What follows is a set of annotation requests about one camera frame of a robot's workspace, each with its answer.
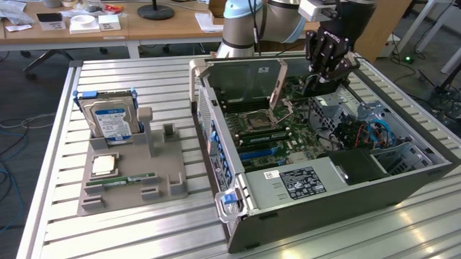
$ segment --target metal slat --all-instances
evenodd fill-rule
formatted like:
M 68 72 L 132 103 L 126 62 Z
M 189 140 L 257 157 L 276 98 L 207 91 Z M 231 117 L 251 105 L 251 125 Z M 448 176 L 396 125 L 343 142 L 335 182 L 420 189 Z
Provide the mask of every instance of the metal slat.
M 161 87 L 161 86 L 173 86 L 173 88 L 180 87 L 179 85 L 187 84 L 188 77 L 179 77 L 179 78 L 160 78 L 160 79 L 151 79 L 151 80 L 140 80 L 136 82 L 136 92 L 138 95 L 144 94 L 155 94 L 155 93 L 165 93 L 168 92 L 171 87 Z M 120 82 L 120 83 L 100 83 L 100 84 L 88 84 L 80 85 L 78 91 L 90 91 L 92 89 L 98 89 L 98 91 L 109 91 L 109 90 L 120 90 L 120 89 L 129 89 L 132 87 L 132 82 Z
M 81 77 L 78 78 L 80 85 L 109 83 L 109 82 L 132 82 L 149 79 L 168 79 L 176 77 L 188 77 L 188 71 L 175 71 L 163 73 L 144 73 L 144 74 L 124 74 L 120 76 L 100 76 L 100 77 Z
M 219 224 L 213 207 L 52 242 L 42 247 L 41 258 L 68 258 L 90 254 L 173 233 L 187 232 L 209 224 Z
M 48 224 L 45 241 L 54 241 L 65 237 L 73 237 L 82 234 L 90 235 L 94 231 L 112 229 L 113 227 L 125 226 L 128 224 L 136 224 L 147 220 L 171 217 L 177 214 L 187 213 L 191 210 L 211 208 L 213 206 L 211 197 L 211 192 L 201 192 L 191 194 L 183 200 L 167 202 L 167 206 L 157 203 L 142 206 L 142 210 L 130 209 L 129 212 L 118 210 L 106 214 L 73 217 L 70 219 L 57 221 Z
M 219 222 L 215 225 L 192 230 L 189 232 L 165 237 L 151 242 L 144 242 L 136 246 L 125 246 L 112 250 L 98 252 L 81 258 L 129 258 L 133 255 L 137 259 L 153 259 L 187 253 L 208 247 L 212 244 L 224 242 L 223 227 Z
M 188 65 L 189 60 L 187 59 L 173 59 L 168 61 L 168 66 L 171 65 Z M 128 69 L 132 67 L 156 67 L 163 66 L 161 63 L 152 65 L 151 61 L 134 61 L 134 62 L 117 62 L 105 64 L 84 64 L 81 71 L 85 70 L 105 70 L 105 69 Z
M 132 69 L 86 70 L 86 71 L 81 71 L 80 77 L 97 78 L 100 76 L 141 74 L 141 73 L 164 73 L 164 72 L 176 72 L 176 71 L 187 71 L 187 70 L 188 70 L 188 65 L 136 67 Z

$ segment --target white cable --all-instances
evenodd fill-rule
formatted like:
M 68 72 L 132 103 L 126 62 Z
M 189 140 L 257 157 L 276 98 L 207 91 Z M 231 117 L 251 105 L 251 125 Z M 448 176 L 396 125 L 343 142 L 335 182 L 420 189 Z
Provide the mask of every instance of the white cable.
M 17 128 L 17 127 L 22 126 L 22 128 L 29 128 L 29 129 L 46 128 L 46 127 L 52 126 L 52 123 L 46 124 L 46 125 L 41 125 L 41 126 L 34 126 L 34 127 L 26 127 L 25 124 L 29 123 L 34 119 L 40 119 L 40 118 L 44 118 L 44 117 L 48 117 L 48 116 L 54 116 L 54 115 L 56 115 L 56 112 L 46 113 L 46 114 L 40 114 L 40 115 L 37 115 L 34 117 L 30 117 L 30 118 L 22 120 L 22 122 L 20 124 L 16 124 L 16 125 L 12 125 L 12 126 L 5 126 L 5 125 L 0 124 L 0 127 L 1 128 Z
M 149 0 L 133 0 L 133 1 L 104 1 L 104 3 L 130 3 L 130 2 L 137 2 L 137 3 L 152 3 L 152 1 Z M 192 11 L 197 11 L 197 12 L 205 12 L 208 11 L 208 9 L 195 9 L 192 7 L 188 7 L 188 6 L 184 6 L 184 5 L 180 5 L 180 4 L 173 4 L 173 3 L 169 3 L 169 2 L 164 2 L 164 1 L 157 1 L 157 3 L 161 3 L 161 4 L 165 4 L 165 5 L 172 5 L 172 6 L 177 6 L 177 7 L 181 7 L 184 9 L 188 9 L 188 10 L 192 10 Z

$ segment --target blue latch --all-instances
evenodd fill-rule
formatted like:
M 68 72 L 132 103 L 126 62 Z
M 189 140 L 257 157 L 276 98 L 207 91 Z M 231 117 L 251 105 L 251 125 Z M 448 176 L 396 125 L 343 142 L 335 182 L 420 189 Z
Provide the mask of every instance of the blue latch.
M 224 205 L 235 203 L 237 202 L 236 194 L 235 193 L 225 194 L 220 200 L 223 201 Z
M 97 91 L 85 91 L 85 92 L 81 92 L 81 99 L 96 98 L 96 96 L 97 96 Z
M 215 141 L 216 131 L 211 131 L 209 141 Z

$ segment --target metal handle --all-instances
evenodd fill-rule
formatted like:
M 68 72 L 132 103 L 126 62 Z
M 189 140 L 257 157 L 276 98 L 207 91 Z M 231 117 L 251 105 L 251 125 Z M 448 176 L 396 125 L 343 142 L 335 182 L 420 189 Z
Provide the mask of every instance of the metal handle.
M 220 193 L 216 193 L 216 195 L 215 195 L 215 204 L 216 204 L 216 208 L 217 208 L 217 217 L 219 217 L 219 219 L 220 219 L 220 221 L 223 223 L 235 221 L 236 218 L 243 216 L 244 213 L 245 213 L 244 210 L 241 210 L 236 214 L 231 214 L 231 215 L 225 214 L 223 203 L 221 203 L 220 199 L 221 199 L 221 197 L 224 197 L 225 194 L 231 194 L 235 191 L 236 191 L 236 188 L 229 188 L 228 190 L 225 190 L 225 191 L 223 191 Z

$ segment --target white box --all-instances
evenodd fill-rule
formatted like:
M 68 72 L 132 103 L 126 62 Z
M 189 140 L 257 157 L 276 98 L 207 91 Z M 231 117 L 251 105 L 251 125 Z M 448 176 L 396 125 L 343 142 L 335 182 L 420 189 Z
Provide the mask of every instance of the white box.
M 98 28 L 101 31 L 120 30 L 117 15 L 100 15 L 97 17 Z
M 378 58 L 387 58 L 390 56 L 390 53 L 395 49 L 395 45 L 398 45 L 398 42 L 400 42 L 400 38 L 390 34 L 384 47 L 382 48 L 380 53 L 378 55 Z
M 85 27 L 82 27 L 77 23 L 70 23 L 69 32 L 70 34 L 80 34 L 80 33 L 89 33 L 89 32 L 100 32 L 100 29 L 96 22 L 93 22 L 93 24 L 90 25 L 86 25 Z

